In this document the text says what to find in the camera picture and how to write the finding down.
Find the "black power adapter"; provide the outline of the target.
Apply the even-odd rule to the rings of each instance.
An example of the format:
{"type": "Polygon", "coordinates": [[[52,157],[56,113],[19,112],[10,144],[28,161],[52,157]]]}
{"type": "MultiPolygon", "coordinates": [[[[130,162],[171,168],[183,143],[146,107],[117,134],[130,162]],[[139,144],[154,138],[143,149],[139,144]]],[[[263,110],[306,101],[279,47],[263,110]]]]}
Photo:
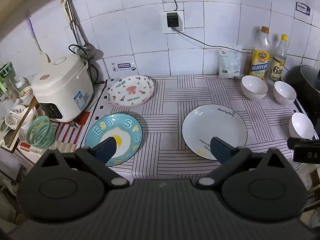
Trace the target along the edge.
{"type": "Polygon", "coordinates": [[[167,27],[168,28],[177,28],[180,25],[179,15],[177,12],[168,12],[167,13],[167,27]]]}

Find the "clear vinegar bottle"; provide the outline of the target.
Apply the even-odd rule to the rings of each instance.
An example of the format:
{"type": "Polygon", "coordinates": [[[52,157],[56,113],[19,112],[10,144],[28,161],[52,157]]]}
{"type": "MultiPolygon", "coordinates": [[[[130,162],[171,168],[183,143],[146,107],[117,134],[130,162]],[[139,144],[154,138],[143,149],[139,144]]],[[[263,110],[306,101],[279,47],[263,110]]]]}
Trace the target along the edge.
{"type": "Polygon", "coordinates": [[[285,61],[287,58],[287,42],[288,36],[285,34],[281,35],[281,40],[279,45],[273,53],[273,59],[271,64],[271,69],[268,72],[267,79],[269,83],[276,82],[280,80],[285,61]]]}

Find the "white bowl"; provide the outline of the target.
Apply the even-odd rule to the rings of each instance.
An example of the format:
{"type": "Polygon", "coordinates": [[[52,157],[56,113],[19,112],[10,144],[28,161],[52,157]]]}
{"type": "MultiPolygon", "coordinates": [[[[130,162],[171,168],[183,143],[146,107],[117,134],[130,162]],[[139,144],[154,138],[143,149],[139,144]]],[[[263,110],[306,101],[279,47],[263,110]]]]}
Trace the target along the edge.
{"type": "Polygon", "coordinates": [[[268,93],[268,85],[256,76],[246,75],[241,79],[241,90],[249,100],[260,100],[268,93]]]}
{"type": "Polygon", "coordinates": [[[273,84],[273,95],[277,103],[289,105],[296,100],[296,91],[283,81],[276,81],[273,84]]]}
{"type": "Polygon", "coordinates": [[[313,124],[303,113],[293,113],[289,122],[290,137],[312,139],[314,135],[313,124]]]}

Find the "pink rabbit carrot plate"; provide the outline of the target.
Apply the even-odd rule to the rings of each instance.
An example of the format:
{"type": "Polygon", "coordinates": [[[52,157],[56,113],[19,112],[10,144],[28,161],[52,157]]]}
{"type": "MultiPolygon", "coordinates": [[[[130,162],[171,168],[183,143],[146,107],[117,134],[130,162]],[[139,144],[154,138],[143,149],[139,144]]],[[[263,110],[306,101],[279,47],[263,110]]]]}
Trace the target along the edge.
{"type": "Polygon", "coordinates": [[[153,95],[155,85],[150,77],[133,75],[116,81],[108,90],[108,102],[115,107],[135,107],[147,102],[153,95]]]}

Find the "black cooking pot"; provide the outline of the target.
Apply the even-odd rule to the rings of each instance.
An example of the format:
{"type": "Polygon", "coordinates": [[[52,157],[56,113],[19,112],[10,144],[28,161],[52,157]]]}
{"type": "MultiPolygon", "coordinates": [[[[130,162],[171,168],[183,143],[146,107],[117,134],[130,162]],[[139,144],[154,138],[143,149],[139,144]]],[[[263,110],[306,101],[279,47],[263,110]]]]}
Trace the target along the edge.
{"type": "Polygon", "coordinates": [[[299,103],[319,136],[319,69],[308,65],[293,67],[285,81],[295,89],[299,103]]]}

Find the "striped table mat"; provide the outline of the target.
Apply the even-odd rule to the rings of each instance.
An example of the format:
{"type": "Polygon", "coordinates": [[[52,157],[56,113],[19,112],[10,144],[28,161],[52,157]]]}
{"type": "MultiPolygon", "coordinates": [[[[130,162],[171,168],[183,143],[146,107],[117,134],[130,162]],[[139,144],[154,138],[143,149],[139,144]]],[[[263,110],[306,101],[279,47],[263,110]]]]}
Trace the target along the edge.
{"type": "Polygon", "coordinates": [[[234,139],[239,127],[232,118],[245,124],[244,145],[255,152],[278,148],[288,160],[289,122],[293,113],[302,112],[298,102],[280,105],[268,92],[260,100],[249,100],[240,80],[223,80],[214,75],[162,76],[153,79],[154,93],[146,103],[118,108],[109,103],[114,80],[107,82],[90,116],[89,125],[112,114],[134,117],[142,128],[142,143],[129,160],[113,169],[142,179],[197,178],[218,167],[211,157],[209,140],[220,132],[234,139]]]}

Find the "white strainer basket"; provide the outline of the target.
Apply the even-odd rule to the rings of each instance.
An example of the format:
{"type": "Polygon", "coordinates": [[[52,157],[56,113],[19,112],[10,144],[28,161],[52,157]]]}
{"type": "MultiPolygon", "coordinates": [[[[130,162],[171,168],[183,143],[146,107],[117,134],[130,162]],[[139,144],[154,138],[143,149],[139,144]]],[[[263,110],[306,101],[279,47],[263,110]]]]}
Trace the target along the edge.
{"type": "MultiPolygon", "coordinates": [[[[11,129],[15,130],[20,123],[20,120],[23,118],[25,112],[28,110],[29,107],[25,107],[24,105],[16,105],[9,109],[5,115],[5,123],[11,129]]],[[[34,107],[30,110],[26,119],[24,120],[21,129],[27,131],[28,128],[31,126],[33,120],[37,117],[37,110],[34,107]]]]}

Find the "white rice spoon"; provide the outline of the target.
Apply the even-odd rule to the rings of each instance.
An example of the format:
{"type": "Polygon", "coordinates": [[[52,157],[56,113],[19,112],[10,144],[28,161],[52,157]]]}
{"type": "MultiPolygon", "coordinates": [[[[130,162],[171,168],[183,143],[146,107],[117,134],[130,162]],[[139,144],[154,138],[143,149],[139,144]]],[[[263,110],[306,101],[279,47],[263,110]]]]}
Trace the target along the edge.
{"type": "Polygon", "coordinates": [[[29,28],[29,31],[30,31],[30,34],[31,34],[31,37],[33,38],[33,41],[35,42],[36,44],[36,47],[39,51],[39,64],[40,64],[40,67],[42,69],[46,68],[48,66],[48,64],[50,63],[50,58],[49,56],[42,51],[42,49],[40,48],[40,45],[38,43],[38,40],[36,38],[36,35],[35,35],[35,32],[33,30],[33,26],[32,26],[32,23],[31,23],[31,20],[29,17],[26,18],[26,21],[27,21],[27,25],[28,25],[28,28],[29,28]]]}

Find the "red striped cloth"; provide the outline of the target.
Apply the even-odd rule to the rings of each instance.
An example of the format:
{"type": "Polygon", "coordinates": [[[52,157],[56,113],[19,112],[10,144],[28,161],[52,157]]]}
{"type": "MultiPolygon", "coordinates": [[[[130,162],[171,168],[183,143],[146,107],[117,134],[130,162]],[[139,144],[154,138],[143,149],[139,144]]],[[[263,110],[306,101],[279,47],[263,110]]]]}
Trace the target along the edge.
{"type": "Polygon", "coordinates": [[[82,113],[77,119],[76,124],[54,122],[56,126],[55,140],[67,144],[80,144],[86,125],[89,122],[90,112],[82,113]]]}

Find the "white wall socket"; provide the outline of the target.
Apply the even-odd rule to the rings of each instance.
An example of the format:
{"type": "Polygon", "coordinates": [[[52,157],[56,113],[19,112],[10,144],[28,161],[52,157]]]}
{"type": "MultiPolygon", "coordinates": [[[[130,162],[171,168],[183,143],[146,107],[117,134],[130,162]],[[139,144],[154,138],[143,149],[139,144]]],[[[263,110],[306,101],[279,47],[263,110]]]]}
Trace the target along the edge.
{"type": "Polygon", "coordinates": [[[161,18],[163,34],[174,34],[177,31],[184,33],[184,12],[183,11],[166,11],[161,18]]]}

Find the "yellow label oil bottle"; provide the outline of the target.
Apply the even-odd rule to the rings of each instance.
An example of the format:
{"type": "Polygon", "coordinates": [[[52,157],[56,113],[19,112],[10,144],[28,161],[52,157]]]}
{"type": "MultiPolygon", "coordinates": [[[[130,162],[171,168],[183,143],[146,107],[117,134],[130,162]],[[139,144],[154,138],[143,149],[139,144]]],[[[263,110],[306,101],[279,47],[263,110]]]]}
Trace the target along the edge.
{"type": "Polygon", "coordinates": [[[249,75],[264,78],[271,54],[271,42],[268,38],[269,27],[262,26],[255,34],[253,41],[253,54],[249,75]]]}

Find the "blue fried egg plate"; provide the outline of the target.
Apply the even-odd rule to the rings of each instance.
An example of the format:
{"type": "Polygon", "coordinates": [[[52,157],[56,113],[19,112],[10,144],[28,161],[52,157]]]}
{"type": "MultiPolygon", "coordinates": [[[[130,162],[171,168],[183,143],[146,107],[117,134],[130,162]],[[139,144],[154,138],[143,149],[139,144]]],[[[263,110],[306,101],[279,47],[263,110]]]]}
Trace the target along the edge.
{"type": "Polygon", "coordinates": [[[105,164],[111,167],[124,163],[138,151],[142,143],[140,123],[127,114],[112,114],[98,120],[89,129],[85,146],[93,148],[103,140],[113,137],[116,140],[116,153],[105,164]]]}

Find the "white salt bag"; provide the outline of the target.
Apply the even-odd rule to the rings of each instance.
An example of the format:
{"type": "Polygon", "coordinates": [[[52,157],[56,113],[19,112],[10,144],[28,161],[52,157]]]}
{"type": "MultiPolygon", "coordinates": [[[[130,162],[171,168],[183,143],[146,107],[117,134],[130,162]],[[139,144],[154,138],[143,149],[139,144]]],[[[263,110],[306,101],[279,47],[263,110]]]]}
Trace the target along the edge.
{"type": "Polygon", "coordinates": [[[219,78],[238,79],[240,77],[242,46],[236,46],[234,50],[219,50],[219,78]]]}

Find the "blue sticker upper wall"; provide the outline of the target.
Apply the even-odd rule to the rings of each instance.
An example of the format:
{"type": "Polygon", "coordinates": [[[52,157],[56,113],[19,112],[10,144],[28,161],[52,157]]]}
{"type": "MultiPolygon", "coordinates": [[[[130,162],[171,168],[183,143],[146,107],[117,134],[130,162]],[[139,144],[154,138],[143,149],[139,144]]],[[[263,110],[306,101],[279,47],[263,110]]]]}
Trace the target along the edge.
{"type": "Polygon", "coordinates": [[[302,2],[296,2],[296,10],[304,15],[310,16],[311,8],[302,2]]]}

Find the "green plastic basket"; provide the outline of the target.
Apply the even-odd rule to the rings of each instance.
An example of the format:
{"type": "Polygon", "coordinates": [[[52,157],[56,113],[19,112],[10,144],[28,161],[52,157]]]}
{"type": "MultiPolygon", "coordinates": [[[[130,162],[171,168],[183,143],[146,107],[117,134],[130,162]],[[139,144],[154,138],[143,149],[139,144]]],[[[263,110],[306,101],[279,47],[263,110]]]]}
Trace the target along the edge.
{"type": "Polygon", "coordinates": [[[26,141],[29,145],[39,149],[49,148],[55,139],[55,130],[50,119],[43,115],[33,120],[27,130],[26,141]]]}

